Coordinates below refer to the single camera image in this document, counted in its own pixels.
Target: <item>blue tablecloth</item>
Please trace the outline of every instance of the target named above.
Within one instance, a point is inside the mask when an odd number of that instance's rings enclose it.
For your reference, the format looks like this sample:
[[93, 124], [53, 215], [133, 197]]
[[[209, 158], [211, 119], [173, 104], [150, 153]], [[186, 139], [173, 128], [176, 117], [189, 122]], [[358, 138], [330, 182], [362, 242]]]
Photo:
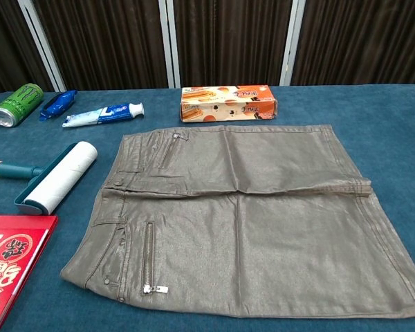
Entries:
[[[415, 263], [415, 85], [273, 87], [275, 120], [225, 125], [330, 124], [372, 186]], [[10, 93], [1, 93], [0, 101]], [[83, 91], [61, 118], [39, 122], [38, 108], [18, 127], [0, 127], [0, 160], [45, 165], [72, 142], [85, 140], [98, 159], [57, 208], [59, 224], [2, 331], [415, 331], [408, 320], [237, 319], [134, 308], [59, 278], [77, 249], [97, 191], [109, 172], [122, 135], [183, 124], [178, 89]], [[46, 93], [44, 102], [53, 93]], [[63, 129], [67, 114], [123, 102], [142, 102], [144, 118]], [[25, 181], [0, 178], [0, 214], [18, 214], [14, 198]]]

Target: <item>box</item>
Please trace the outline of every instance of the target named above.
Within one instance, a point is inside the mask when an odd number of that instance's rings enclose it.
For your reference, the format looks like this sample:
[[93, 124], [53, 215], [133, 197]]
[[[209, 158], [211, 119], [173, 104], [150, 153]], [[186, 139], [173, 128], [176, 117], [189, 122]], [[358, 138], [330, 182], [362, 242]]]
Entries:
[[183, 88], [183, 122], [268, 120], [277, 115], [277, 101], [267, 85]]

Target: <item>teal handle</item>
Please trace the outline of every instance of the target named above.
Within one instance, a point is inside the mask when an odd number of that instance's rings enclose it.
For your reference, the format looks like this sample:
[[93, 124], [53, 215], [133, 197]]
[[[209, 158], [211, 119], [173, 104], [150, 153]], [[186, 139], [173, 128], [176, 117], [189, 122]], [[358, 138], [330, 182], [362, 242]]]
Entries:
[[0, 176], [4, 178], [34, 178], [39, 176], [43, 168], [37, 166], [18, 166], [0, 163]]

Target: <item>can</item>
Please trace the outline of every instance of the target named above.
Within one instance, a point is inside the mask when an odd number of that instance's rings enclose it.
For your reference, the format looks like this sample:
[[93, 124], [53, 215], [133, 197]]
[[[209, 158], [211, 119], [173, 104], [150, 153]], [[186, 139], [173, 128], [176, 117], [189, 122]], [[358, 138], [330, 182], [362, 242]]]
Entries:
[[38, 85], [27, 83], [0, 103], [0, 125], [16, 126], [43, 100], [43, 90]]

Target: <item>zipper pocket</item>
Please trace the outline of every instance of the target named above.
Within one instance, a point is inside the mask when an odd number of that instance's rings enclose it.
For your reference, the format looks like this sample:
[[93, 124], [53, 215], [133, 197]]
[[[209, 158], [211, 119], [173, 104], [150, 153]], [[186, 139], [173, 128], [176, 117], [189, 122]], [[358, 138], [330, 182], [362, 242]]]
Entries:
[[169, 143], [169, 145], [167, 146], [165, 156], [163, 157], [163, 160], [161, 161], [161, 164], [160, 164], [160, 167], [159, 167], [160, 169], [167, 169], [167, 167], [169, 166], [170, 159], [172, 157], [172, 154], [175, 150], [175, 146], [177, 145], [177, 141], [179, 139], [187, 140], [187, 138], [184, 137], [183, 135], [181, 135], [180, 133], [172, 134], [172, 140]]
[[145, 247], [143, 249], [143, 294], [167, 293], [166, 286], [153, 286], [154, 276], [154, 223], [147, 223], [145, 230]]

